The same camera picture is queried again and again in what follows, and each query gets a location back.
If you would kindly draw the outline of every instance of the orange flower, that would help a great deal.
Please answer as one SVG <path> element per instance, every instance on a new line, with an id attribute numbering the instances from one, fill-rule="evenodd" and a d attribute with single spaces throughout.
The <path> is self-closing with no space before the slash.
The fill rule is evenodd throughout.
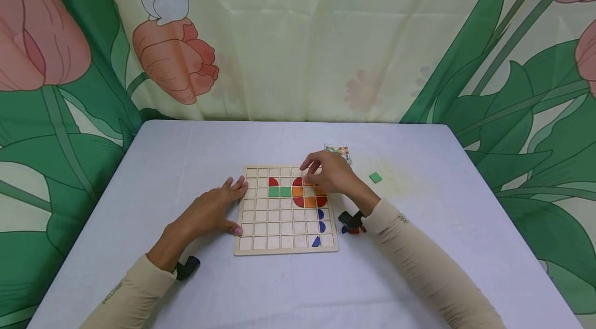
<path id="1" fill-rule="evenodd" d="M 140 24 L 132 35 L 135 54 L 145 73 L 177 101 L 195 104 L 211 90 L 219 74 L 215 50 L 203 40 L 189 19 L 163 26 Z"/>
<path id="2" fill-rule="evenodd" d="M 0 7 L 0 91 L 62 85 L 89 69 L 89 44 L 61 0 L 0 0 Z"/>

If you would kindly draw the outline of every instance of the black object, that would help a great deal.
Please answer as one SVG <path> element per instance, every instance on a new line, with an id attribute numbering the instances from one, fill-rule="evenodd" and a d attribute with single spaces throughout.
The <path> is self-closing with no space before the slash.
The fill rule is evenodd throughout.
<path id="1" fill-rule="evenodd" d="M 189 256 L 185 264 L 180 262 L 176 263 L 176 271 L 178 272 L 176 279 L 178 281 L 184 281 L 189 278 L 200 265 L 201 261 L 193 256 Z"/>
<path id="2" fill-rule="evenodd" d="M 356 230 L 362 226 L 362 212 L 357 212 L 354 216 L 349 212 L 342 212 L 339 216 L 339 221 L 348 228 L 348 230 Z"/>

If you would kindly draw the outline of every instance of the wooden grid board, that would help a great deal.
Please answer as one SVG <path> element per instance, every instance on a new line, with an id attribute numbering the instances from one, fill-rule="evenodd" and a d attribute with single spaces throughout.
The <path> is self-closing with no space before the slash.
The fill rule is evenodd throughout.
<path id="1" fill-rule="evenodd" d="M 297 167 L 244 167 L 248 181 L 240 200 L 235 255 L 338 251 L 333 207 L 319 186 L 303 183 Z"/>

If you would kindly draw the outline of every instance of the forearm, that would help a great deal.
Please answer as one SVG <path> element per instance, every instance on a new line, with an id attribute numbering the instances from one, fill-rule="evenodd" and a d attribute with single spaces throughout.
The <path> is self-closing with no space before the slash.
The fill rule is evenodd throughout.
<path id="1" fill-rule="evenodd" d="M 392 204 L 381 200 L 362 220 L 408 283 L 428 299 L 451 328 L 505 328 L 464 270 Z"/>
<path id="2" fill-rule="evenodd" d="M 187 240 L 176 227 L 166 227 L 155 246 L 128 270 L 81 329 L 141 328 L 176 280 L 176 263 L 188 245 Z"/>

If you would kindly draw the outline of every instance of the hand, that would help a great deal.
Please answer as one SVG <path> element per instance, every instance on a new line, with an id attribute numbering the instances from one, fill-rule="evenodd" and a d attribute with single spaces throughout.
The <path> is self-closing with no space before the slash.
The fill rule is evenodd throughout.
<path id="1" fill-rule="evenodd" d="M 315 174 L 319 167 L 321 173 Z M 309 168 L 304 177 L 307 183 L 320 185 L 328 193 L 348 196 L 364 216 L 370 215 L 381 200 L 337 153 L 326 150 L 310 153 L 300 167 L 301 170 L 306 168 Z"/>
<path id="2" fill-rule="evenodd" d="M 248 183 L 244 181 L 243 176 L 240 176 L 234 185 L 232 181 L 229 177 L 221 187 L 197 197 L 173 225 L 187 232 L 192 239 L 215 231 L 226 231 L 241 236 L 242 228 L 238 223 L 226 219 L 225 214 L 232 202 L 244 196 Z"/>

